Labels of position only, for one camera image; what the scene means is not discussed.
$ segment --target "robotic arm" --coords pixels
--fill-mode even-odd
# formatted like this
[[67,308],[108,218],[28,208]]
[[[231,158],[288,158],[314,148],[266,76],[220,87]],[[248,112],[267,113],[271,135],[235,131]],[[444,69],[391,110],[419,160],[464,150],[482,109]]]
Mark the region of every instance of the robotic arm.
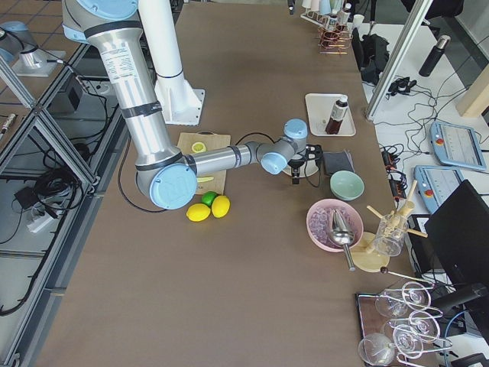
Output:
[[0,24],[0,57],[10,63],[17,54],[24,65],[33,70],[47,63],[46,55],[37,48],[27,26],[20,21],[6,21]]
[[138,188],[155,205],[165,209],[186,205],[196,192],[197,176],[257,162],[279,174],[287,162],[305,155],[306,123],[292,119],[273,144],[248,142],[183,156],[170,141],[139,45],[143,27],[137,9],[135,0],[63,0],[63,27],[69,39],[99,50],[138,151]]

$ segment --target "wooden stick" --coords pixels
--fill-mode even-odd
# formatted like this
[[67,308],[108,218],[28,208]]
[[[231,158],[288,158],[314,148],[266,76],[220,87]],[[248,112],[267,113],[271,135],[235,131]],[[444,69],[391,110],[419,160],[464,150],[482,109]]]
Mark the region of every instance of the wooden stick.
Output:
[[406,201],[411,201],[411,197],[413,197],[414,190],[416,189],[417,184],[418,184],[418,181],[414,180],[413,184],[411,185],[410,191],[406,196]]
[[428,235],[426,233],[423,233],[423,232],[420,232],[420,231],[416,231],[415,229],[408,228],[407,229],[407,232],[412,233],[414,235],[418,235],[419,237],[423,237],[425,239],[428,238]]
[[367,205],[367,209],[369,209],[373,214],[375,214],[375,216],[379,219],[382,219],[383,215],[380,214],[377,210],[375,210],[374,208],[372,208],[370,205]]

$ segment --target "black bag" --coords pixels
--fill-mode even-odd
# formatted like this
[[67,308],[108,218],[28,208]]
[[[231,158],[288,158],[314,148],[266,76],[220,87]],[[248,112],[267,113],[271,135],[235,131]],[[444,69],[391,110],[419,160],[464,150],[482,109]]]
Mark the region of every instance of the black bag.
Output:
[[364,35],[360,41],[358,29],[353,30],[351,46],[363,81],[375,86],[379,83],[379,76],[389,60],[388,44],[385,38],[377,34]]

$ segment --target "white cup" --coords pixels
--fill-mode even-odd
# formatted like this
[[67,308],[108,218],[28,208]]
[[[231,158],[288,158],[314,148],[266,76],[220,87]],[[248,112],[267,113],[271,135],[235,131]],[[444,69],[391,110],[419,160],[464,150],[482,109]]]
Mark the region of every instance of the white cup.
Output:
[[319,0],[311,1],[311,11],[319,11]]
[[311,0],[303,0],[303,8],[311,9]]
[[320,0],[319,15],[327,15],[329,13],[331,13],[331,5],[329,4],[329,0]]
[[365,16],[362,14],[355,14],[353,16],[353,25],[352,28],[359,28],[360,25],[364,22]]

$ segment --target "power strip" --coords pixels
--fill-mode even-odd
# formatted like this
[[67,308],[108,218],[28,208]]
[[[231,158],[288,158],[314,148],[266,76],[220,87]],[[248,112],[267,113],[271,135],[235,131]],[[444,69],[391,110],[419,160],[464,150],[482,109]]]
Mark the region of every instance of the power strip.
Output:
[[[59,216],[62,212],[63,212],[62,210],[57,210],[56,215]],[[55,220],[57,219],[54,219],[52,216],[50,216],[47,213],[45,213],[42,216],[35,216],[32,220],[29,220],[28,229],[32,233],[38,233],[39,231],[41,231],[43,228],[45,228]]]

